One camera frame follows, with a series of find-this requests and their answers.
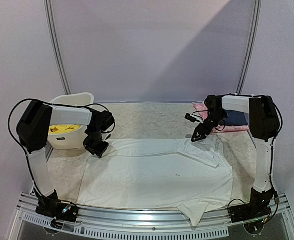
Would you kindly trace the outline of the left aluminium frame post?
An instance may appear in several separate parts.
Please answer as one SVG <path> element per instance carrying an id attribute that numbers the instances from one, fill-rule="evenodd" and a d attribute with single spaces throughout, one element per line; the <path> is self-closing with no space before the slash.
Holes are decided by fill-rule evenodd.
<path id="1" fill-rule="evenodd" d="M 60 82 L 62 84 L 63 91 L 66 95 L 71 94 L 71 90 L 69 87 L 69 83 L 67 80 L 67 75 L 65 72 L 65 68 L 62 61 L 61 51 L 59 48 L 59 42 L 57 37 L 57 31 L 54 23 L 54 15 L 53 15 L 53 6 L 51 0 L 44 0 L 44 7 L 45 7 L 45 13 L 47 18 L 47 24 L 48 24 L 48 30 L 49 30 L 49 36 L 51 40 L 52 50 L 60 78 Z"/>

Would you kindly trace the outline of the white t-shirt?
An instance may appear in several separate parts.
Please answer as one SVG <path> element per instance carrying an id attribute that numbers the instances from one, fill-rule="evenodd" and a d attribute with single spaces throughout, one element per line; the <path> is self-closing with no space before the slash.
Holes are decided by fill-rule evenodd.
<path id="1" fill-rule="evenodd" d="M 232 168 L 215 136 L 114 139 L 102 158 L 90 158 L 77 202 L 122 210 L 177 209 L 199 224 L 231 199 Z"/>

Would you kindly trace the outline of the yellow garment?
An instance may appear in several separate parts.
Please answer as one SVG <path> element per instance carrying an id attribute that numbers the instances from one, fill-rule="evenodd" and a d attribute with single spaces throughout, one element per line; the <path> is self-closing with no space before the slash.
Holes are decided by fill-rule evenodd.
<path id="1" fill-rule="evenodd" d="M 66 134 L 76 131 L 81 126 L 79 124 L 68 124 L 68 125 L 51 125 L 49 127 L 49 134 Z"/>

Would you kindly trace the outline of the front aluminium rail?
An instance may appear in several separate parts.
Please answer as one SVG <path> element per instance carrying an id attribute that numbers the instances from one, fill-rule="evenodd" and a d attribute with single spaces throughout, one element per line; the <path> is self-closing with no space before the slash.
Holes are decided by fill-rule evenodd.
<path id="1" fill-rule="evenodd" d="M 271 205 L 276 215 L 262 227 L 256 222 L 232 222 L 227 209 L 206 212 L 192 227 L 179 211 L 114 210 L 80 206 L 75 223 L 36 214 L 37 199 L 21 194 L 11 240 L 294 240 L 294 220 L 285 195 Z"/>

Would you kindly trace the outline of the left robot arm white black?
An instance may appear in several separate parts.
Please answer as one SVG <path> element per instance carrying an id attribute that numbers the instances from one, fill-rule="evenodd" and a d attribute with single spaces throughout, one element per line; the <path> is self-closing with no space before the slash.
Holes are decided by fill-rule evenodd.
<path id="1" fill-rule="evenodd" d="M 27 101 L 29 104 L 16 126 L 17 142 L 26 155 L 35 192 L 42 202 L 42 210 L 50 217 L 57 217 L 61 213 L 61 206 L 50 180 L 45 157 L 49 127 L 84 126 L 86 137 L 83 140 L 83 147 L 90 154 L 101 158 L 109 145 L 102 139 L 102 135 L 114 130 L 115 119 L 107 108 L 97 111 L 91 108 L 91 104 L 66 105 L 31 98 Z"/>

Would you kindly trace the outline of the folded navy blue garment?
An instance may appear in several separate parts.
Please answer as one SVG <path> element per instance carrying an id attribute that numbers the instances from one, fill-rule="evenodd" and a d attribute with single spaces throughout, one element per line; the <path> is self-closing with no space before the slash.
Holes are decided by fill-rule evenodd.
<path id="1" fill-rule="evenodd" d="M 248 114 L 239 112 L 239 111 L 232 111 L 228 110 L 227 118 L 224 118 L 222 121 L 225 122 L 226 126 L 247 126 L 248 125 Z"/>

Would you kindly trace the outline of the folded pink garment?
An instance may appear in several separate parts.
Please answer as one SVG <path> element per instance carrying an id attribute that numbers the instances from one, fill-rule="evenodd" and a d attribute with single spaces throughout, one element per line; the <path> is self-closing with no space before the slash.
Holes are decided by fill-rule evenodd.
<path id="1" fill-rule="evenodd" d="M 193 103 L 193 107 L 197 114 L 199 114 L 203 119 L 206 119 L 208 117 L 207 107 L 204 103 Z M 212 131 L 214 133 L 235 133 L 235 132 L 244 132 L 248 131 L 249 126 L 248 125 L 226 125 L 223 127 L 223 123 L 219 124 L 217 129 L 213 129 Z"/>

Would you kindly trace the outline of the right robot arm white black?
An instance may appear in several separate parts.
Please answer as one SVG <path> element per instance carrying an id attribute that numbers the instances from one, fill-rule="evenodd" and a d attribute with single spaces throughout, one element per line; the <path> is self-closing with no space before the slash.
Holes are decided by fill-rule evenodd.
<path id="1" fill-rule="evenodd" d="M 248 114 L 249 130 L 256 147 L 256 176 L 245 213 L 256 218 L 276 198 L 272 184 L 274 143 L 282 128 L 282 117 L 270 96 L 266 95 L 209 95 L 205 101 L 207 118 L 195 128 L 193 143 L 206 139 L 228 111 Z"/>

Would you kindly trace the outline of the right aluminium frame post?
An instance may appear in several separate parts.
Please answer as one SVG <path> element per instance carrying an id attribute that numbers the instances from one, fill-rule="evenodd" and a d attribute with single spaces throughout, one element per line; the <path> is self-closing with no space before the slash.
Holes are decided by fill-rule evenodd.
<path id="1" fill-rule="evenodd" d="M 245 52 L 245 59 L 241 70 L 240 79 L 236 88 L 236 94 L 240 95 L 242 93 L 246 76 L 249 70 L 249 65 L 254 49 L 255 39 L 257 36 L 257 28 L 259 23 L 259 17 L 260 17 L 260 10 L 261 10 L 261 0 L 254 0 L 253 5 L 253 12 L 251 17 L 251 23 L 250 23 L 250 29 L 249 29 L 249 37 L 248 37 L 248 43 L 246 47 Z"/>

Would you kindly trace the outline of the aluminium frame post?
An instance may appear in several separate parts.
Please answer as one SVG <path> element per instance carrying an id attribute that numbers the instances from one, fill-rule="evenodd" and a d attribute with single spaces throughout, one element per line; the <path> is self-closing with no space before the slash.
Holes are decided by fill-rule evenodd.
<path id="1" fill-rule="evenodd" d="M 48 30 L 49 30 L 49 36 L 51 40 L 52 50 L 60 78 L 60 82 L 62 84 L 63 91 L 66 95 L 71 94 L 71 90 L 69 87 L 69 83 L 67 80 L 67 75 L 65 72 L 65 68 L 62 61 L 61 51 L 59 48 L 59 42 L 57 37 L 57 31 L 54 23 L 54 15 L 53 15 L 53 6 L 51 0 L 44 0 L 44 7 L 45 7 L 45 13 L 47 18 L 47 24 L 48 24 Z"/>
<path id="2" fill-rule="evenodd" d="M 260 17 L 260 10 L 261 10 L 261 0 L 254 0 L 253 5 L 253 12 L 251 17 L 251 23 L 250 23 L 250 29 L 249 29 L 249 37 L 248 37 L 248 43 L 246 47 L 245 52 L 245 59 L 241 70 L 240 79 L 236 88 L 236 94 L 240 95 L 242 93 L 246 76 L 249 70 L 249 65 L 254 49 L 255 39 L 257 36 L 257 28 L 259 23 L 259 17 Z"/>

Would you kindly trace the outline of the white plastic laundry basket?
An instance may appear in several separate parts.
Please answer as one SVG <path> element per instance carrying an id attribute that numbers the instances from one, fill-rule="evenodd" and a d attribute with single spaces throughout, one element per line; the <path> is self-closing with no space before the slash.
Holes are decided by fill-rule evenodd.
<path id="1" fill-rule="evenodd" d="M 50 101 L 53 104 L 86 106 L 94 102 L 91 93 L 83 92 L 71 95 L 61 95 Z M 84 131 L 86 126 L 81 126 L 73 132 L 64 134 L 48 134 L 48 143 L 57 150 L 80 149 L 83 147 L 83 140 L 87 136 Z"/>

